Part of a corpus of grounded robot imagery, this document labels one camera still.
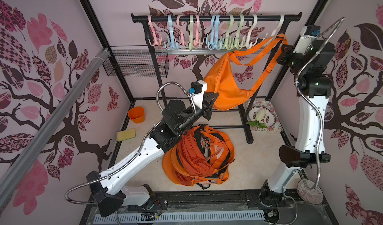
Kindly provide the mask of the orange sling bag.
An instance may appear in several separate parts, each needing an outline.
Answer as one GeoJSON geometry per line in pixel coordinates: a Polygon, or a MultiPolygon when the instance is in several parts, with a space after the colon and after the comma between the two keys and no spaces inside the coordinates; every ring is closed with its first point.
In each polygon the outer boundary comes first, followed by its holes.
{"type": "Polygon", "coordinates": [[[243,104],[254,95],[277,64],[277,58],[282,53],[282,48],[278,46],[278,43],[281,43],[282,45],[288,44],[285,34],[270,37],[246,51],[235,50],[228,52],[214,64],[204,77],[203,81],[207,83],[207,93],[219,94],[213,106],[215,109],[220,111],[230,110],[243,104]],[[273,48],[277,49],[276,54],[266,66],[253,87],[250,90],[240,89],[235,82],[231,70],[231,63],[233,62],[241,66],[241,62],[237,59],[239,56],[251,55],[261,49],[261,52],[251,62],[245,64],[247,67],[254,66],[273,48]]]}

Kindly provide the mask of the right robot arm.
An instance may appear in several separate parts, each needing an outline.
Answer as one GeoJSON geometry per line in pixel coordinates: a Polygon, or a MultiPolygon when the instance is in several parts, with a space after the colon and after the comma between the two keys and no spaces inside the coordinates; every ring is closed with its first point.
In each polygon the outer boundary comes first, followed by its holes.
{"type": "Polygon", "coordinates": [[[282,45],[277,63],[288,66],[294,76],[301,112],[298,139],[294,146],[279,149],[280,163],[273,175],[264,182],[259,200],[270,208],[273,203],[287,199],[286,187],[290,180],[308,165],[316,165],[316,179],[312,185],[302,177],[303,192],[319,189],[321,164],[330,161],[323,142],[325,112],[331,96],[332,80],[323,73],[336,53],[330,39],[344,22],[339,18],[324,31],[319,26],[305,26],[296,45],[282,45]]]}

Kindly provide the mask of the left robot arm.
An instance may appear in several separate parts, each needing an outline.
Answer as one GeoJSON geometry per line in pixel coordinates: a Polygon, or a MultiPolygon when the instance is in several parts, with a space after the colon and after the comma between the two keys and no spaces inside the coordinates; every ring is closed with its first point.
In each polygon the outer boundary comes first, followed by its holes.
{"type": "Polygon", "coordinates": [[[175,147],[192,125],[200,118],[211,119],[213,106],[219,93],[208,92],[207,83],[200,80],[193,82],[189,90],[174,82],[188,97],[190,107],[181,100],[172,100],[162,107],[159,98],[156,103],[162,118],[144,135],[140,146],[131,154],[107,170],[98,173],[93,171],[87,175],[87,182],[69,189],[65,199],[77,205],[88,205],[88,202],[70,198],[70,193],[90,187],[92,201],[102,217],[107,217],[122,206],[128,205],[130,195],[126,183],[153,160],[164,156],[175,147]]]}

